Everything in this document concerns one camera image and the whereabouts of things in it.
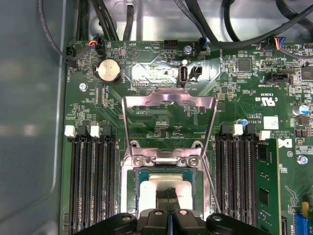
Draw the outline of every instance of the cable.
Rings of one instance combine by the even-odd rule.
[[[100,7],[100,10],[101,10],[101,12],[102,12],[102,14],[104,16],[104,19],[106,20],[106,22],[108,24],[109,31],[111,33],[111,37],[112,37],[113,41],[119,41],[116,29],[114,27],[112,18],[111,18],[110,14],[109,14],[109,11],[108,11],[106,5],[104,4],[104,2],[102,0],[97,0],[97,2],[98,2],[98,5]]]
[[[265,34],[262,34],[258,37],[255,37],[255,38],[252,38],[249,40],[245,40],[245,41],[241,41],[241,42],[219,42],[218,39],[215,37],[213,31],[211,30],[211,28],[207,24],[207,22],[203,16],[203,13],[201,12],[201,9],[199,7],[198,2],[196,0],[186,0],[186,3],[187,3],[189,10],[191,11],[191,13],[195,16],[195,18],[202,25],[202,28],[204,29],[205,34],[207,35],[210,42],[214,46],[216,46],[220,49],[237,49],[237,48],[247,47],[247,46],[250,46],[251,44],[255,44],[255,43],[264,41],[267,38],[274,37],[274,36],[284,32],[284,31],[286,31],[287,29],[289,29],[290,27],[292,27],[293,25],[298,23],[299,20],[305,18],[308,14],[313,12],[313,5],[311,5],[307,9],[302,11],[300,14],[298,14],[296,17],[294,17],[293,19],[288,21],[287,23],[282,24],[280,27],[278,27],[278,28],[276,28],[276,29],[274,29],[268,33],[265,33]]]
[[[78,0],[77,3],[77,28],[76,40],[82,40],[82,16],[83,16],[83,0]]]
[[[89,1],[83,0],[82,41],[89,39]]]
[[[105,20],[104,16],[102,15],[102,12],[101,12],[101,10],[99,8],[98,2],[97,2],[97,0],[91,0],[91,3],[93,5],[93,7],[94,7],[94,10],[96,11],[97,17],[99,19],[101,28],[102,28],[103,33],[104,33],[104,37],[105,37],[106,40],[110,41],[111,40],[111,36],[110,36],[109,28],[108,28],[106,20]]]
[[[197,21],[197,19],[190,13],[190,11],[188,10],[188,8],[185,6],[185,4],[182,2],[182,0],[174,0],[174,2],[176,3],[176,5],[179,7],[179,9],[185,14],[185,16],[191,20],[192,23],[195,24],[195,26],[197,27],[197,29],[199,30],[199,32],[201,33],[201,35],[206,38],[206,34],[202,28],[202,26],[200,25],[200,23]]]
[[[126,26],[123,35],[123,41],[129,41],[131,38],[132,28],[134,23],[134,6],[127,6]]]
[[[44,30],[44,33],[45,33],[45,36],[46,38],[48,39],[48,41],[50,42],[52,48],[60,55],[62,56],[64,59],[66,60],[70,60],[70,61],[76,61],[76,60],[79,60],[80,58],[82,58],[89,50],[91,47],[87,46],[85,47],[84,49],[82,49],[82,51],[76,55],[75,57],[71,57],[71,56],[68,56],[66,54],[64,54],[58,47],[57,45],[55,44],[51,34],[50,34],[50,31],[48,29],[48,25],[46,23],[46,20],[45,20],[45,14],[44,14],[44,0],[38,0],[38,12],[39,12],[39,16],[40,16],[40,22],[41,22],[41,25],[43,27],[43,30]]]
[[[283,16],[285,16],[287,19],[291,20],[292,18],[296,17],[298,13],[296,13],[294,10],[292,10],[285,0],[276,0],[276,6],[280,13],[282,13]],[[313,23],[309,21],[308,19],[304,18],[298,22],[301,26],[306,28],[311,35],[311,38],[313,38]]]
[[[307,55],[307,56],[306,55],[295,55],[295,54],[292,54],[291,52],[286,51],[285,49],[282,49],[282,48],[279,51],[285,55],[291,56],[291,57],[299,59],[299,60],[313,59],[313,55]]]
[[[224,23],[227,33],[229,34],[231,40],[234,42],[240,42],[237,37],[230,21],[230,6],[235,2],[235,0],[223,0],[222,7],[224,8]]]

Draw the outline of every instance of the metal screw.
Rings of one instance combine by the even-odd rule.
[[[122,218],[122,220],[124,220],[124,221],[128,221],[128,220],[130,220],[131,218],[129,217],[129,216],[126,216],[126,217],[123,217]]]
[[[185,46],[184,53],[190,55],[192,53],[192,47],[190,45]]]
[[[190,158],[189,159],[189,165],[190,166],[197,166],[198,165],[198,159],[197,158]]]
[[[181,215],[187,215],[187,214],[188,214],[188,212],[187,212],[187,211],[184,211],[184,210],[179,211],[179,213],[180,213]]]
[[[214,219],[215,221],[221,221],[222,220],[222,218],[220,218],[218,215],[213,216],[212,219]]]
[[[134,158],[134,165],[135,166],[142,166],[143,165],[143,158],[142,157],[135,157]]]
[[[86,83],[79,84],[79,89],[81,92],[85,92],[87,90],[87,84]]]
[[[308,161],[309,161],[309,159],[308,159],[306,156],[304,156],[304,155],[300,155],[300,156],[298,157],[298,163],[299,163],[300,165],[305,165],[305,164],[308,163]]]

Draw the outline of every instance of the green circuit board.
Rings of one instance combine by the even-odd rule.
[[[71,47],[80,51],[87,44],[75,42]],[[184,52],[186,46],[191,46],[190,54]],[[122,98],[148,95],[156,88],[177,87],[179,66],[186,59],[189,72],[194,66],[201,66],[202,73],[196,80],[186,83],[184,89],[193,96],[213,96],[218,100],[206,153],[213,179],[216,172],[215,141],[221,124],[232,128],[245,119],[256,128],[257,134],[270,130],[270,139],[255,142],[257,150],[252,156],[256,167],[253,187],[257,201],[254,208],[256,221],[252,225],[273,235],[296,234],[294,215],[302,213],[302,202],[310,203],[313,198],[313,60],[297,60],[271,48],[264,49],[261,45],[230,51],[206,45],[205,50],[200,51],[199,42],[105,42],[104,48],[105,57],[99,57],[91,49],[78,61],[76,68],[67,69],[65,110],[65,125],[76,129],[85,126],[87,131],[92,125],[112,129],[113,147],[108,149],[107,160],[103,160],[106,173],[99,184],[108,185],[100,188],[110,202],[106,205],[103,199],[101,203],[99,213],[102,219],[121,212],[120,164],[127,147]],[[284,48],[300,55],[312,50],[304,45],[286,44]],[[94,66],[104,59],[114,59],[121,66],[122,78],[114,85],[105,85],[94,75]],[[80,89],[82,83],[85,84],[83,91]],[[293,110],[300,105],[308,106],[309,113],[296,116]],[[160,107],[133,107],[127,113],[130,139],[141,147],[159,148],[161,151],[190,148],[194,141],[203,142],[208,118],[212,115],[202,107],[179,107],[174,102],[165,102]],[[75,146],[76,150],[73,150],[73,142],[66,138],[64,143],[61,234],[72,234],[97,221],[92,203],[99,196],[95,190],[97,183],[93,182],[97,177],[97,162],[90,159],[89,165],[82,168],[82,156],[88,155],[88,151],[93,154],[93,143],[84,150],[80,148],[82,145]],[[265,157],[261,156],[260,145],[268,146],[262,150]],[[76,169],[73,169],[73,154],[81,156]],[[300,164],[300,156],[307,157],[308,162]],[[86,177],[88,167],[92,178],[80,179]],[[75,170],[79,180],[73,182]],[[79,185],[77,196],[71,188],[74,183]],[[90,191],[82,194],[87,200],[81,196],[83,187]],[[196,187],[195,195],[202,193],[201,186]],[[72,198],[76,198],[78,209],[75,216],[80,221],[74,225],[70,215],[75,207],[71,206]],[[211,193],[207,198],[202,195],[197,199],[195,208],[200,210],[203,205],[199,201],[207,200],[208,211],[216,209]],[[129,198],[128,212],[136,210],[134,200],[135,194]],[[86,201],[90,205],[88,210],[83,209]],[[286,222],[287,233],[282,229],[282,218]]]

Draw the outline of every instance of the black memory slot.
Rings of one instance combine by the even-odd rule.
[[[221,141],[215,142],[215,190],[221,210],[224,209],[224,201],[222,195],[222,168],[223,168],[223,145]]]
[[[256,195],[255,195],[255,181],[256,181],[256,158],[257,158],[257,142],[251,140],[250,142],[250,211],[251,211],[251,225],[256,226],[257,211],[256,211]]]
[[[80,190],[80,148],[81,140],[77,143],[77,152],[76,152],[76,165],[75,165],[75,179],[74,179],[74,212],[73,212],[73,233],[79,231],[79,190]]]
[[[96,144],[94,159],[94,223],[102,220],[103,158],[103,143],[99,142]]]
[[[249,141],[245,141],[245,150],[244,150],[244,181],[243,184],[245,187],[245,197],[243,201],[243,206],[245,207],[245,223],[250,224],[250,143]]]
[[[86,190],[87,190],[87,157],[88,157],[88,143],[81,143],[80,149],[80,229],[82,230],[85,225],[85,215],[86,215]]]
[[[233,151],[234,142],[228,141],[227,142],[227,194],[228,194],[228,215],[233,217],[233,157],[235,152]]]
[[[105,154],[105,180],[104,190],[106,192],[105,197],[105,218],[107,219],[114,215],[115,205],[115,140],[110,139],[106,141],[106,154]]]
[[[90,195],[91,195],[91,142],[87,142],[85,146],[85,158],[83,161],[83,198],[82,198],[82,228],[90,226]]]
[[[75,208],[77,207],[77,196],[76,196],[76,186],[77,186],[77,175],[76,168],[78,165],[78,154],[79,154],[79,143],[72,142],[72,156],[71,156],[71,176],[70,176],[70,203],[69,203],[69,235],[73,235],[77,230],[75,226],[77,224],[75,214]]]
[[[255,134],[216,135],[215,183],[222,213],[255,225]]]
[[[224,201],[225,201],[225,208],[224,208],[224,211],[225,211],[225,214],[226,215],[230,215],[229,214],[229,189],[228,189],[228,186],[229,186],[229,172],[228,172],[228,159],[229,159],[229,153],[230,153],[230,149],[229,149],[229,141],[225,141],[224,142],[224,156],[226,156],[226,159],[224,160],[224,168],[226,167],[226,170],[223,170],[223,180],[224,180]]]
[[[238,214],[240,216],[240,218],[238,218],[238,220],[241,220],[243,222],[246,222],[246,209],[245,209],[245,205],[244,205],[244,200],[245,200],[245,189],[246,189],[246,185],[243,184],[244,182],[244,172],[245,172],[245,167],[244,167],[244,160],[245,160],[245,155],[244,155],[244,143],[241,141],[240,145],[238,147],[238,156],[237,156],[237,184],[238,184]]]

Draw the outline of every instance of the motherboard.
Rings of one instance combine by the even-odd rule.
[[[162,205],[164,181],[204,220],[313,234],[313,60],[264,44],[104,41],[66,79],[60,234]]]

